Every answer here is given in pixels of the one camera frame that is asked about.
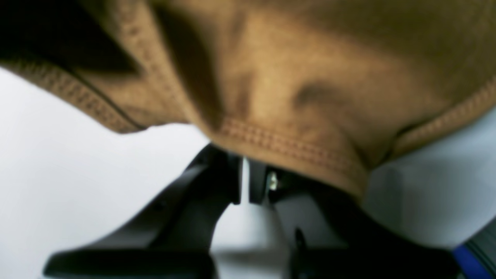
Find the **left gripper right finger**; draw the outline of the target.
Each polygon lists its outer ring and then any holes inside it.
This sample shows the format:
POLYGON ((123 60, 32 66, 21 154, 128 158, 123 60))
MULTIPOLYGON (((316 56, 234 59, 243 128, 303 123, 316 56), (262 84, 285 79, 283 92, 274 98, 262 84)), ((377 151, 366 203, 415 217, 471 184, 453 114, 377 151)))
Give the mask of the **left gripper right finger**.
POLYGON ((450 252, 373 221, 346 193, 248 160, 250 203, 274 211, 290 249, 289 279, 457 279, 450 252))

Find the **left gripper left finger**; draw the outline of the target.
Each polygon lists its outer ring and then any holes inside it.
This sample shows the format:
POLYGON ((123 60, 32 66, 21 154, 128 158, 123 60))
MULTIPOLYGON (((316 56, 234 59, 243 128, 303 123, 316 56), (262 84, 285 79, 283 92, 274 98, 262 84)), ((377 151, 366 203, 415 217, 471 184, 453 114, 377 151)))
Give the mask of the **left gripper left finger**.
POLYGON ((46 279, 216 279, 216 224, 241 201, 242 159, 207 145, 124 225, 86 246, 50 256, 46 279))

